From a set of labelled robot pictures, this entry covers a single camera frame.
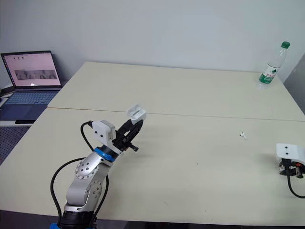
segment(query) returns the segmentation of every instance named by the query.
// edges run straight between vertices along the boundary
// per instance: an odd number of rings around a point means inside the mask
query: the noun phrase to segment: earbud
[[[239,135],[240,137],[243,137],[244,139],[247,139],[246,138],[246,135],[244,134],[244,132],[242,131],[242,132],[240,132],[240,135]]]

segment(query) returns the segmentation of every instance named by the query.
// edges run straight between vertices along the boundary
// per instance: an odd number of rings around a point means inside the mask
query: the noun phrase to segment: bottle label
[[[261,74],[261,77],[259,77],[259,81],[262,83],[271,83],[279,69],[280,68],[274,68],[270,65],[267,65]]]

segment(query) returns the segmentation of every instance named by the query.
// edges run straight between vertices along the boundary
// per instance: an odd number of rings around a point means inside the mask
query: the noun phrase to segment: black power cord
[[[93,147],[90,145],[90,143],[88,142],[88,140],[87,140],[87,138],[86,138],[86,136],[85,136],[85,134],[84,134],[84,126],[85,126],[85,125],[88,125],[88,126],[90,126],[90,127],[92,128],[92,121],[83,123],[83,124],[81,125],[81,135],[82,135],[83,139],[85,140],[85,142],[87,143],[87,145],[89,146],[90,150],[93,152],[94,149],[93,149]]]
[[[91,150],[91,151],[94,151],[94,150],[93,150],[93,147],[90,145],[90,143],[88,142],[88,140],[87,140],[87,138],[86,138],[86,136],[85,136],[85,134],[84,134],[83,128],[84,128],[85,125],[89,125],[90,127],[92,127],[92,121],[83,123],[83,124],[81,125],[81,135],[82,135],[83,139],[85,140],[85,142],[87,143],[87,145],[89,146],[90,150]],[[84,159],[84,157],[82,157],[82,158],[77,158],[77,159],[71,160],[71,161],[69,161],[69,162],[63,164],[62,166],[60,166],[60,167],[56,170],[56,172],[54,173],[54,175],[53,175],[53,177],[52,177],[51,184],[50,184],[50,191],[51,191],[52,199],[53,199],[53,201],[54,201],[54,203],[55,203],[55,206],[56,206],[56,209],[57,209],[57,212],[58,212],[58,221],[57,221],[57,226],[58,226],[58,227],[60,226],[60,223],[61,223],[61,208],[60,208],[60,205],[59,205],[59,203],[58,203],[58,201],[57,201],[57,198],[56,198],[55,192],[54,192],[54,181],[55,181],[55,178],[56,178],[57,174],[58,174],[64,167],[66,167],[67,165],[69,165],[69,164],[71,164],[71,163],[73,163],[73,162],[75,162],[75,161],[81,161],[81,160],[83,160],[83,159]],[[105,198],[106,198],[106,196],[107,196],[108,187],[109,187],[109,178],[108,178],[108,175],[107,175],[107,176],[106,176],[106,188],[105,188],[105,191],[104,191],[102,200],[100,201],[100,203],[99,203],[99,205],[98,205],[98,207],[97,207],[97,209],[96,209],[95,213],[93,214],[93,217],[92,217],[92,219],[91,219],[91,221],[90,221],[90,226],[91,226],[91,227],[92,227],[93,222],[96,220],[96,216],[97,216],[97,214],[99,213],[99,211],[100,211],[100,209],[101,209],[101,207],[102,207],[102,204],[103,204],[103,202],[104,202],[104,200],[105,200]]]
[[[305,199],[305,196],[300,196],[298,194],[296,194],[292,187],[291,187],[291,182],[290,182],[290,173],[289,173],[289,167],[285,167],[285,170],[286,170],[286,176],[287,176],[287,181],[288,181],[288,187],[289,187],[289,190],[291,191],[292,194],[294,194],[296,197],[299,197],[301,199]]]

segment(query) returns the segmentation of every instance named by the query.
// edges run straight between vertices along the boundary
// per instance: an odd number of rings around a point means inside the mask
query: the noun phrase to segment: small white object
[[[242,132],[240,132],[239,136],[240,136],[240,137],[243,137],[245,140],[247,140],[246,135],[244,134],[244,132],[243,132],[243,131],[242,131]]]
[[[291,159],[305,165],[305,148],[291,144],[276,144],[276,154],[279,158]]]
[[[136,104],[129,108],[126,111],[126,114],[128,117],[130,117],[132,124],[136,124],[137,122],[141,120],[145,120],[146,118],[146,111],[141,108],[141,105]]]

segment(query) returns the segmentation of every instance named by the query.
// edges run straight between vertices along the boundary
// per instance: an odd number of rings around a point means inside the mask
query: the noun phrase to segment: floor
[[[57,217],[35,214],[25,214],[11,211],[0,211],[0,229],[48,229],[51,223],[56,223]],[[258,227],[231,226],[210,224],[184,224],[161,222],[136,222],[98,220],[97,229],[299,229],[303,227]]]

